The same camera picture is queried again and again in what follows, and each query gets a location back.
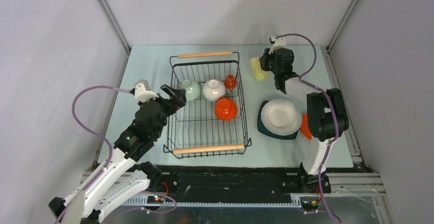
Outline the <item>yellow ceramic mug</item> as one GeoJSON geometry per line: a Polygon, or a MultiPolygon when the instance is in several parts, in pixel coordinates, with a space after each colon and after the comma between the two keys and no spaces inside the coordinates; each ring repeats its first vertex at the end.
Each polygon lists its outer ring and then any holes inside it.
{"type": "Polygon", "coordinates": [[[268,73],[261,68],[259,57],[251,58],[250,65],[255,81],[261,82],[268,79],[268,73]]]}

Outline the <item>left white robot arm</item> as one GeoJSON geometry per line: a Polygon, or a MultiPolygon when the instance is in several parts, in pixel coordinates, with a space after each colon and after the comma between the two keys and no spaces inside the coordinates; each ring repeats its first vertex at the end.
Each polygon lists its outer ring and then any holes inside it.
{"type": "Polygon", "coordinates": [[[130,180],[116,187],[112,185],[126,171],[131,169],[161,137],[167,120],[186,105],[186,90],[174,89],[164,84],[161,90],[169,95],[163,98],[153,92],[146,80],[138,81],[132,89],[105,86],[117,92],[132,94],[139,109],[135,117],[114,144],[86,127],[76,116],[75,106],[84,93],[100,86],[92,86],[81,91],[72,104],[72,114],[76,122],[86,131],[106,142],[109,154],[76,190],[65,198],[55,197],[49,208],[55,216],[55,223],[101,223],[113,210],[133,195],[145,191],[157,191],[162,185],[160,170],[150,162],[139,165],[130,180]]]}

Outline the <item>teal square plate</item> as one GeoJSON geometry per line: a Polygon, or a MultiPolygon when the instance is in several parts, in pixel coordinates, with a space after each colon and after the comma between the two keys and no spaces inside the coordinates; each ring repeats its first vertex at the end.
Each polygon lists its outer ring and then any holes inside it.
{"type": "Polygon", "coordinates": [[[262,133],[262,134],[264,134],[264,135],[266,135],[266,136],[268,136],[268,137],[274,138],[274,139],[280,139],[280,140],[295,140],[296,137],[297,137],[297,135],[298,135],[298,130],[297,130],[296,132],[290,134],[290,135],[284,135],[284,136],[281,136],[281,135],[277,135],[277,134],[271,132],[269,129],[267,129],[267,128],[265,127],[265,125],[264,125],[264,123],[263,123],[263,121],[262,121],[262,110],[263,110],[264,106],[265,106],[268,102],[269,102],[268,100],[263,101],[262,104],[261,104],[261,106],[260,106],[260,108],[259,108],[259,112],[258,112],[258,116],[257,116],[257,130],[258,130],[260,133],[262,133]]]}

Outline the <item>white pink fluted plate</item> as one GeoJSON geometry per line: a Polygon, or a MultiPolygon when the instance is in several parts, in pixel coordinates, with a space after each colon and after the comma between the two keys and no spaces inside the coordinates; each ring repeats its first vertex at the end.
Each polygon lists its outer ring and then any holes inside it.
{"type": "Polygon", "coordinates": [[[288,136],[297,132],[302,124],[300,110],[289,100],[268,101],[260,112],[265,128],[278,136],[288,136]]]}

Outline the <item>orange round plate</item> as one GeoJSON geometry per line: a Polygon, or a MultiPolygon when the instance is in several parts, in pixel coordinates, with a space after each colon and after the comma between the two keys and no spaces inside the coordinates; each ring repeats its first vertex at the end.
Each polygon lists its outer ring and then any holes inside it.
{"type": "Polygon", "coordinates": [[[312,134],[309,130],[309,126],[308,126],[308,114],[304,113],[302,115],[302,123],[300,126],[300,132],[304,135],[304,137],[306,137],[308,140],[312,140],[312,134]]]}

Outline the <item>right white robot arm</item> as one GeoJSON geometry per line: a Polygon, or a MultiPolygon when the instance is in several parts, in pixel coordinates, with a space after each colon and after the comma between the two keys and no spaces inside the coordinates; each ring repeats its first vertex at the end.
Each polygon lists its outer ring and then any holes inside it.
{"type": "Polygon", "coordinates": [[[241,72],[241,61],[220,60],[222,52],[177,55],[188,63],[172,67],[171,83],[186,89],[187,103],[169,122],[165,149],[178,158],[243,154],[253,135],[266,144],[310,141],[298,187],[311,192],[323,176],[336,140],[349,127],[342,93],[306,81],[293,69],[294,52],[266,48],[249,61],[253,79],[241,72]]]}

